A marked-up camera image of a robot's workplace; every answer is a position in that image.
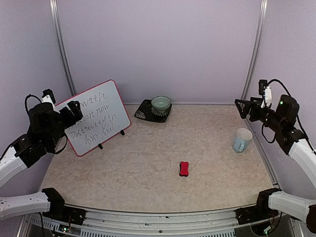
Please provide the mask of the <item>pink framed whiteboard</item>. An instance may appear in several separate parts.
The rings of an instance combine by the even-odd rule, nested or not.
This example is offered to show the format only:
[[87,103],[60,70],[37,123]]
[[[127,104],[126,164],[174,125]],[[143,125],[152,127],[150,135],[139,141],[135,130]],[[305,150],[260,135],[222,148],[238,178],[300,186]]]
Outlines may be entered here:
[[104,142],[131,125],[117,85],[112,79],[57,104],[56,108],[60,110],[70,101],[79,101],[83,114],[80,121],[66,129],[69,143],[78,157],[100,148]]

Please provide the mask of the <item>red whiteboard eraser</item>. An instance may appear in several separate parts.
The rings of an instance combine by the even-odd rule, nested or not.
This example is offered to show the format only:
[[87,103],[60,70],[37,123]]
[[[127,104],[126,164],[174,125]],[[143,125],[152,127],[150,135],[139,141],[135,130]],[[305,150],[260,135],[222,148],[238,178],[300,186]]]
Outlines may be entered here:
[[189,163],[187,161],[180,162],[179,176],[181,177],[189,176]]

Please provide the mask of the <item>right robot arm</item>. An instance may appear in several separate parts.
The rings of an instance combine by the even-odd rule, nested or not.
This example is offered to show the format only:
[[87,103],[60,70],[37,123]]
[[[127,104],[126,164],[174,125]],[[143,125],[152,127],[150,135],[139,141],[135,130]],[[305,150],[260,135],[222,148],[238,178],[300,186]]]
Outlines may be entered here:
[[[252,97],[235,100],[242,119],[261,121],[263,126],[275,133],[275,141],[286,155],[302,168],[309,180],[316,182],[316,155],[307,141],[306,135],[295,128],[299,104],[289,96],[280,97],[276,110],[262,107],[263,99]],[[271,188],[261,191],[252,214],[263,219],[269,214],[282,212],[304,222],[311,233],[316,232],[316,201],[288,194],[281,189]]]

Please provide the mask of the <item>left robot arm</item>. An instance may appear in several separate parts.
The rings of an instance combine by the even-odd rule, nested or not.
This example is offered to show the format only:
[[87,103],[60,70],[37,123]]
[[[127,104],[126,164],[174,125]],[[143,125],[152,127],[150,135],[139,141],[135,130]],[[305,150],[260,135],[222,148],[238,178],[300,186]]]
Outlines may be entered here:
[[[65,130],[83,117],[78,101],[70,101],[59,111],[55,111],[52,102],[42,101],[26,111],[30,121],[27,133],[12,142],[0,157],[2,186],[46,154],[61,153],[62,149],[56,148],[60,140],[66,137]],[[64,199],[54,188],[24,196],[1,197],[0,219],[40,212],[63,220],[69,215],[69,208],[64,204]]]

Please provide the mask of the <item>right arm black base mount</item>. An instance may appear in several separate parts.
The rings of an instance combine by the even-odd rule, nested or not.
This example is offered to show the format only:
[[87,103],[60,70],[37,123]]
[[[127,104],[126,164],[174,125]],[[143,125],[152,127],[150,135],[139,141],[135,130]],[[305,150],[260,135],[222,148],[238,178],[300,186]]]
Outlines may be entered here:
[[277,210],[272,210],[268,205],[269,197],[278,191],[281,191],[281,189],[270,188],[260,191],[255,205],[238,208],[236,210],[238,224],[243,225],[278,216],[279,212]]

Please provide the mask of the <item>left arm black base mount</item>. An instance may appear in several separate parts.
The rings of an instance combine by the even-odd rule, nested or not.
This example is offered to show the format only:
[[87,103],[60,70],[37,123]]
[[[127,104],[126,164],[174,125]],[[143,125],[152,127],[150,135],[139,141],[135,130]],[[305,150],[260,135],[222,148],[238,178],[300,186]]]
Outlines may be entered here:
[[86,215],[84,209],[66,206],[65,200],[54,188],[45,188],[42,192],[50,203],[49,211],[43,213],[45,217],[68,224],[83,225]]

